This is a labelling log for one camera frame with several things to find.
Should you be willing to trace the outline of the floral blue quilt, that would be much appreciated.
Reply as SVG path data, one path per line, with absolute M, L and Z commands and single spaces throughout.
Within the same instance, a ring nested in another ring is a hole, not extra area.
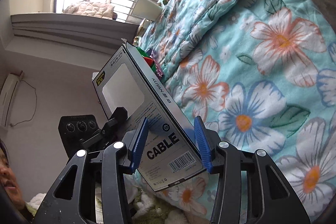
M 142 36 L 190 121 L 272 157 L 335 223 L 335 0 L 161 0 Z

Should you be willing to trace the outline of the white paper cup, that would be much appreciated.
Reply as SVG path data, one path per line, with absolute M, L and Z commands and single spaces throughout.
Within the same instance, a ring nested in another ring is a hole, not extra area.
M 133 16 L 137 16 L 150 21 L 155 21 L 161 14 L 162 8 L 150 0 L 137 0 L 132 11 Z

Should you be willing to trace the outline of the wall air conditioner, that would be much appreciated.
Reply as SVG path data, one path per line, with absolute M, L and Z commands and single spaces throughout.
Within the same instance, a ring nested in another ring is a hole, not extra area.
M 10 125 L 11 109 L 20 84 L 18 76 L 10 73 L 3 84 L 0 97 L 1 128 L 7 130 Z

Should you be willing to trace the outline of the left grey curtain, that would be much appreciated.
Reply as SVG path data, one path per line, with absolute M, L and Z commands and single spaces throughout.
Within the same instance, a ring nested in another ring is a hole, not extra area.
M 62 43 L 114 54 L 124 42 L 132 43 L 139 25 L 92 16 L 28 13 L 11 16 L 15 36 Z

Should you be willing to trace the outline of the green snack wrapper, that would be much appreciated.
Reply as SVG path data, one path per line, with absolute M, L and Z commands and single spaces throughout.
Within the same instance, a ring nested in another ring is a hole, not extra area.
M 155 61 L 153 58 L 151 58 L 144 50 L 142 50 L 140 47 L 136 47 L 142 58 L 146 61 L 147 65 L 150 66 L 151 70 L 156 73 L 157 67 L 155 65 Z

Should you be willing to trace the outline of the grey cable packaging box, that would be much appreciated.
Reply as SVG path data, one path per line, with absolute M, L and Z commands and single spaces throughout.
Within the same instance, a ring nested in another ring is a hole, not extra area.
M 147 118 L 149 133 L 138 171 L 155 192 L 205 170 L 193 125 L 135 46 L 123 44 L 92 84 L 106 117 L 118 107 L 127 110 L 118 135 L 136 129 Z

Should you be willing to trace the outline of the cream padded jacket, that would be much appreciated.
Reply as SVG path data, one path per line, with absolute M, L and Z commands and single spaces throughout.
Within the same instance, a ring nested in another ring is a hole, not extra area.
M 69 5 L 62 10 L 63 14 L 91 16 L 103 19 L 117 19 L 117 13 L 114 12 L 114 5 L 106 2 L 91 2 L 83 0 Z

